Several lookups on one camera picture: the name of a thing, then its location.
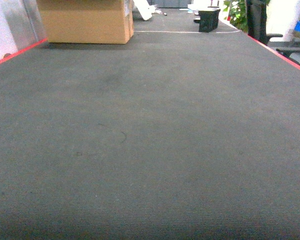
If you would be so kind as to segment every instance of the black office chair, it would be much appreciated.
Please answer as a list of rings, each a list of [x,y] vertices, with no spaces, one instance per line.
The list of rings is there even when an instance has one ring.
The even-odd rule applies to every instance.
[[[264,45],[268,45],[271,38],[282,38],[282,34],[267,34],[267,4],[261,0],[244,0],[246,6],[246,18],[248,35]],[[292,62],[299,62],[290,58],[292,53],[300,53],[300,47],[277,47],[276,51]]]

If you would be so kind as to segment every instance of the chair armrest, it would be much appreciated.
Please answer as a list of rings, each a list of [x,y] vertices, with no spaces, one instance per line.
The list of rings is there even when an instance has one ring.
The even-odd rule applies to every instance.
[[[286,58],[289,58],[293,53],[300,53],[300,47],[277,47],[275,50]]]
[[[282,38],[282,34],[277,34],[277,33],[269,33],[266,35],[266,44],[270,41],[271,38]]]
[[[298,47],[300,48],[300,38],[294,37],[290,47]]]

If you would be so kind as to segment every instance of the stain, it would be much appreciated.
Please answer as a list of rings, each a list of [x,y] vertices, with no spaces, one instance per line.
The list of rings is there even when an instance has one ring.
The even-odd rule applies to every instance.
[[[107,126],[102,123],[98,123],[98,125],[107,128]]]
[[[81,151],[77,151],[74,156],[75,157],[81,157],[83,155],[83,153]]]
[[[121,132],[123,135],[124,135],[124,139],[123,139],[123,141],[121,142],[122,144],[127,140],[127,134],[126,133],[124,133],[123,131]]]
[[[89,153],[87,154],[87,157],[96,157],[98,155],[99,155],[98,153]]]

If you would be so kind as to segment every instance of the cardboard box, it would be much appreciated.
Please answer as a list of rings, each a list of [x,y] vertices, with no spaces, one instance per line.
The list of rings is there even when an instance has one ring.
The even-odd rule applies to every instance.
[[[36,0],[50,43],[126,44],[131,0]]]

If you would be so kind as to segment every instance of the carpeted table surface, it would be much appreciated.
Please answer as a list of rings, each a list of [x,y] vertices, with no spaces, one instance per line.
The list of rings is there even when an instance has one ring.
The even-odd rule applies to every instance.
[[[0,239],[300,239],[300,71],[165,11],[0,65]]]

